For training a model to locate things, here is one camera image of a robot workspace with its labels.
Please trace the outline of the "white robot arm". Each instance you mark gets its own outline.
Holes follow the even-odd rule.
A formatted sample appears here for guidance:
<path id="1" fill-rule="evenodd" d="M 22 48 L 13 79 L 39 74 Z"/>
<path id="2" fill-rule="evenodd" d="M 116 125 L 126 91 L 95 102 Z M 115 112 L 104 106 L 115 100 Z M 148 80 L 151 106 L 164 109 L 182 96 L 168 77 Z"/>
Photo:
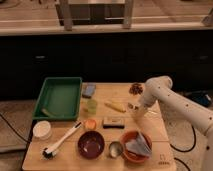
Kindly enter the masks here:
<path id="1" fill-rule="evenodd" d="M 142 117 L 156 101 L 161 101 L 181 114 L 192 126 L 207 138 L 201 171 L 213 171 L 213 111 L 171 90 L 169 76 L 152 77 L 143 86 L 136 103 L 135 117 Z"/>

